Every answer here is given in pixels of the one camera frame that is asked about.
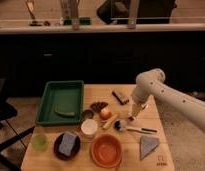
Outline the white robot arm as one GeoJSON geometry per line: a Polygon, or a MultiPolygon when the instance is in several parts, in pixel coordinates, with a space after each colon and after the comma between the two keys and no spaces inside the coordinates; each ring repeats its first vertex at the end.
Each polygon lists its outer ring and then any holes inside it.
{"type": "Polygon", "coordinates": [[[147,102],[150,95],[168,103],[205,133],[205,102],[164,84],[165,73],[159,69],[142,72],[136,77],[131,97],[136,105],[147,102]]]}

